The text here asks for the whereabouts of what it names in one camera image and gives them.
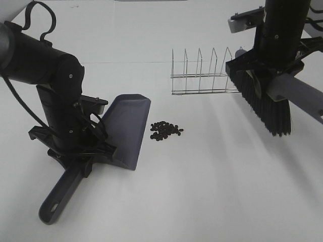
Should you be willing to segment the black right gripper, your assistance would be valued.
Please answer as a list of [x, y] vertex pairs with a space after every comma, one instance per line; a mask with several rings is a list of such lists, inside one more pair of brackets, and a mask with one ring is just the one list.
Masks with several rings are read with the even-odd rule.
[[226, 62], [226, 73], [230, 79], [234, 79], [238, 72], [246, 70], [267, 70], [278, 75], [282, 73], [295, 75], [304, 69], [302, 60], [316, 51], [322, 52], [321, 37], [302, 38], [297, 47], [295, 59], [279, 65], [277, 61], [264, 62], [258, 57], [254, 49], [249, 51], [240, 49], [238, 52], [241, 54], [238, 57]]

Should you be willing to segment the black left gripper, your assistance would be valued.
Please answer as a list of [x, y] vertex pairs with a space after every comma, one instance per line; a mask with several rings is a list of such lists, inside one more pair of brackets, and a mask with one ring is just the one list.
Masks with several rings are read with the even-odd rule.
[[83, 177], [89, 177], [92, 163], [112, 159], [117, 147], [107, 142], [107, 130], [103, 121], [89, 120], [79, 129], [68, 129], [61, 137], [44, 127], [34, 126], [29, 132], [31, 140], [39, 140], [49, 148], [48, 153], [62, 163], [80, 162]]

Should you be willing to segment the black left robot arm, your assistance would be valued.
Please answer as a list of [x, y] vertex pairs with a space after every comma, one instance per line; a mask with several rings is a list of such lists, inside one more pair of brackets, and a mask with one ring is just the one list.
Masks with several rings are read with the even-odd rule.
[[47, 146], [64, 168], [77, 167], [87, 177], [94, 159], [110, 157], [115, 147], [106, 141], [103, 122], [90, 118], [100, 116], [107, 101], [83, 95], [84, 74], [75, 56], [24, 34], [20, 25], [1, 24], [1, 76], [10, 89], [12, 81], [34, 85], [46, 117], [30, 138]]

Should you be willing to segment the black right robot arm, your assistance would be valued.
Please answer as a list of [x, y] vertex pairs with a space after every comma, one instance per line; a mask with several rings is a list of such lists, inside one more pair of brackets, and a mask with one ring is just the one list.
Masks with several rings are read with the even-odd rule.
[[302, 38], [310, 1], [266, 1], [264, 7], [228, 19], [232, 33], [255, 28], [253, 48], [226, 63], [234, 80], [246, 70], [282, 72], [315, 51], [322, 51], [322, 37]]

